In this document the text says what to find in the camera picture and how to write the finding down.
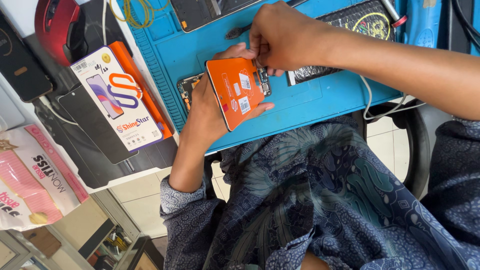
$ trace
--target label sticker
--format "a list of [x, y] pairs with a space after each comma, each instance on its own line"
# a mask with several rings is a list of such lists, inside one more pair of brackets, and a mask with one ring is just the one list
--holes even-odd
[[245, 114], [250, 110], [250, 103], [248, 102], [248, 97], [243, 97], [239, 99], [240, 110], [242, 114]]
[[237, 94], [237, 97], [240, 95], [240, 86], [238, 83], [233, 84], [233, 88], [235, 88], [235, 94]]
[[243, 89], [248, 89], [250, 90], [251, 87], [250, 87], [250, 79], [248, 78], [247, 75], [244, 75], [242, 73], [239, 73], [239, 76], [240, 76], [240, 83], [241, 83], [241, 87]]

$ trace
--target barcode sticker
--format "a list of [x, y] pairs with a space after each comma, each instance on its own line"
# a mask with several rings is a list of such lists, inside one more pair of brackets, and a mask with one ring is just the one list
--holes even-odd
[[76, 65], [74, 65], [74, 66], [72, 67], [72, 69], [73, 69], [74, 71], [80, 72], [80, 71], [82, 70], [82, 68], [86, 68], [87, 66], [88, 66], [88, 65], [87, 65], [86, 61], [85, 61], [85, 60], [82, 60], [81, 62], [79, 62], [79, 63], [77, 63]]
[[243, 97], [239, 99], [240, 110], [242, 114], [245, 114], [250, 110], [250, 103], [248, 102], [248, 97]]
[[243, 89], [248, 89], [250, 90], [251, 87], [250, 87], [250, 79], [248, 78], [247, 75], [244, 75], [242, 73], [239, 73], [239, 76], [240, 76], [240, 83], [241, 83], [241, 87]]
[[237, 94], [237, 97], [241, 94], [240, 93], [240, 87], [238, 83], [233, 84], [233, 88], [235, 88], [235, 94]]

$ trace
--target shinestar logo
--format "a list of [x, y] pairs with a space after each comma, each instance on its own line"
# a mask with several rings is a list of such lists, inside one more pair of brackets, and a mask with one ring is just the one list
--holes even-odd
[[147, 117], [143, 117], [143, 118], [138, 118], [137, 120], [135, 120], [135, 122], [133, 123], [128, 123], [128, 124], [123, 124], [123, 125], [118, 125], [117, 126], [117, 131], [122, 133], [123, 131], [125, 130], [128, 130], [130, 128], [133, 128], [133, 127], [136, 127], [136, 126], [139, 126], [140, 124], [146, 122], [150, 120], [150, 116], [147, 116]]

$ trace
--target hand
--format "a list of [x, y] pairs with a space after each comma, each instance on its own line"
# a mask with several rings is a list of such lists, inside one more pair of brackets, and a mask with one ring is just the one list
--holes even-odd
[[330, 49], [335, 48], [335, 33], [347, 32], [310, 18], [285, 2], [264, 4], [253, 18], [250, 50], [257, 54], [257, 65], [268, 66], [276, 76], [282, 70], [297, 70], [307, 65], [328, 65]]
[[[255, 53], [246, 49], [245, 42], [230, 46], [226, 51], [215, 54], [213, 59], [243, 57], [253, 59]], [[260, 103], [246, 118], [254, 118], [264, 111], [274, 107], [272, 102]], [[188, 143], [191, 147], [198, 147], [205, 153], [219, 138], [227, 133], [222, 113], [212, 89], [212, 85], [205, 74], [192, 92], [192, 109], [187, 122], [180, 133], [180, 143]]]

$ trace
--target white box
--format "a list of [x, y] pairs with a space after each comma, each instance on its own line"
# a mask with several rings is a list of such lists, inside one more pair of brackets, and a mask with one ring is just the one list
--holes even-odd
[[162, 127], [141, 100], [141, 89], [108, 46], [70, 68], [130, 152], [163, 140]]

